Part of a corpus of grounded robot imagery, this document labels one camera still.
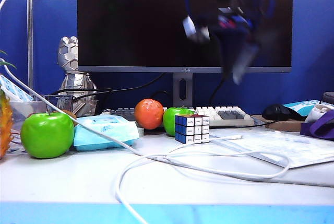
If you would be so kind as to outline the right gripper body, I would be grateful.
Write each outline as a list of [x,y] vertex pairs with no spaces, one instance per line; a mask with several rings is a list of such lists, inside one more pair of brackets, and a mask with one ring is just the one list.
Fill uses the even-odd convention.
[[259,49],[255,36],[259,27],[257,15],[239,8],[219,8],[209,14],[208,27],[223,50]]

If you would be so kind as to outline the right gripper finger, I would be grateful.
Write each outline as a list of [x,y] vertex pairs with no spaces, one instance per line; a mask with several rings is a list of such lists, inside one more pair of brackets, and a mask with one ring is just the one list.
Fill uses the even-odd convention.
[[219,36],[219,42],[222,72],[224,75],[229,75],[235,60],[235,41],[232,37]]
[[232,68],[232,78],[235,84],[239,85],[241,83],[244,74],[256,58],[258,51],[259,46],[257,45],[246,45],[242,48]]

